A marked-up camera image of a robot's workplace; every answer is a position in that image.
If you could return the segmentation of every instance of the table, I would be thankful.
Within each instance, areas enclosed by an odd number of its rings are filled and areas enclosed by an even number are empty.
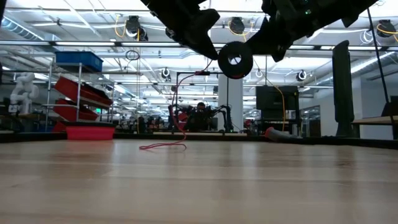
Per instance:
[[[398,123],[398,116],[393,116],[394,121]],[[389,116],[385,117],[375,117],[375,118],[364,118],[354,120],[352,123],[354,134],[357,138],[361,137],[360,126],[361,125],[375,125],[375,126],[392,126],[391,118]],[[398,139],[398,130],[397,128],[393,128],[393,137],[394,139]]]
[[[0,223],[398,223],[398,151],[157,142],[0,144]]]

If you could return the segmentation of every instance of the ceiling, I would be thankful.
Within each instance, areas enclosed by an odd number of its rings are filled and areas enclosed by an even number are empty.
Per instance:
[[[201,4],[202,9],[214,8],[220,13],[221,19],[210,31],[210,37],[213,43],[227,43],[234,40],[243,41],[241,36],[233,35],[228,28],[223,28],[223,24],[227,24],[231,17],[239,16],[243,18],[246,25],[247,38],[255,34],[260,28],[264,13],[261,11],[262,0],[229,0],[226,4],[225,0],[205,1]],[[390,19],[391,22],[398,24],[398,2],[395,0],[379,1],[371,8],[373,21],[377,24],[380,19]],[[5,16],[18,22],[21,26],[31,32],[41,36],[43,39],[58,38],[57,40],[85,40],[85,41],[133,41],[131,37],[119,37],[116,32],[121,35],[123,33],[123,24],[128,16],[140,16],[140,23],[145,27],[149,41],[151,42],[172,42],[164,31],[164,25],[156,18],[151,16],[145,5],[140,0],[7,0],[7,8]],[[371,45],[364,42],[364,32],[369,28],[369,19],[366,13],[362,13],[361,17],[349,28],[345,28],[341,21],[337,21],[324,29],[319,30],[310,38],[302,38],[297,40],[295,45],[329,45],[339,44],[341,41],[349,40],[351,45]],[[23,37],[6,29],[0,30],[0,39],[2,40],[25,40]],[[383,46],[396,46],[397,41],[393,38],[382,39],[377,38]],[[186,48],[167,48],[167,47],[141,47],[135,49],[142,55],[140,61],[130,62],[125,58],[126,51],[132,50],[130,47],[63,47],[63,50],[90,50],[100,55],[104,60],[103,70],[112,72],[139,72],[142,76],[127,74],[109,74],[107,78],[116,82],[129,83],[122,84],[127,93],[145,98],[145,106],[151,110],[164,110],[167,106],[168,95],[171,94],[168,85],[158,86],[154,88],[152,85],[138,86],[133,84],[138,80],[144,83],[160,82],[165,80],[162,78],[164,68],[170,70],[172,82],[175,82],[177,72],[194,72],[202,70],[210,62],[202,55],[198,55],[192,50]],[[28,58],[11,55],[10,50],[17,51]],[[374,57],[372,51],[352,52],[351,59],[353,62],[366,61]],[[2,62],[7,62],[7,66],[12,69],[36,68],[43,69],[43,66],[35,62],[31,62],[32,58],[38,62],[49,65],[53,53],[38,47],[0,47],[0,57]],[[255,61],[259,68],[255,65],[252,73],[244,79],[244,95],[254,96],[254,88],[250,85],[265,84],[265,80],[258,72],[267,71],[267,78],[274,84],[278,85],[312,85],[316,84],[317,79],[327,77],[331,72],[331,52],[330,51],[313,51],[313,50],[291,50],[287,52],[287,56],[282,61],[275,63],[272,57],[255,56]],[[217,62],[211,62],[210,71],[219,72]],[[295,79],[295,74],[301,70],[311,74],[309,80],[299,83]],[[212,95],[213,86],[211,84],[218,83],[218,77],[211,75],[209,77],[193,77],[186,82],[209,84],[208,86],[185,86],[179,91],[182,95]],[[305,93],[310,96],[317,89],[311,89]],[[127,94],[122,93],[120,104],[136,104],[127,99]],[[216,106],[216,98],[185,97],[188,104],[196,104],[193,100],[207,100],[209,105]],[[255,100],[247,100],[244,102],[245,111],[252,110],[255,106]]]

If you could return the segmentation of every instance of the shelving unit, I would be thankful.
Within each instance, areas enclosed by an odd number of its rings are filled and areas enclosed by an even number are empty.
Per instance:
[[[76,103],[76,105],[57,105],[57,104],[50,104],[50,94],[51,94],[51,78],[53,75],[53,71],[55,68],[72,68],[71,70],[66,70],[67,73],[69,74],[74,74],[74,71],[78,71],[77,73],[77,94],[76,94],[76,99],[72,100]],[[110,105],[106,105],[102,102],[99,101],[95,101],[95,100],[91,100],[89,98],[83,97],[81,96],[81,86],[82,86],[82,80],[86,81],[86,82],[90,82],[91,84],[108,84],[108,85],[112,85],[112,97],[111,100],[113,101],[114,98],[114,82],[112,82],[111,80],[108,80],[104,77],[101,76],[102,73],[98,73],[95,71],[91,71],[90,68],[84,66],[82,63],[57,63],[51,64],[50,66],[50,71],[49,71],[49,84],[47,87],[47,104],[43,105],[45,106],[46,109],[46,117],[45,117],[45,130],[47,131],[48,128],[48,121],[49,121],[49,110],[50,108],[54,108],[56,107],[72,107],[72,108],[76,108],[76,122],[77,121],[81,121],[81,122],[94,122],[94,121],[88,121],[88,120],[84,120],[84,119],[79,119],[79,112],[80,112],[80,105],[84,104],[84,105],[88,105],[88,106],[94,106],[96,108],[100,108],[101,109],[101,114],[102,114],[102,110],[106,109],[108,110],[108,118],[107,118],[107,122],[109,122],[109,116],[110,117],[110,121],[112,121],[113,119],[113,103],[111,103]]]

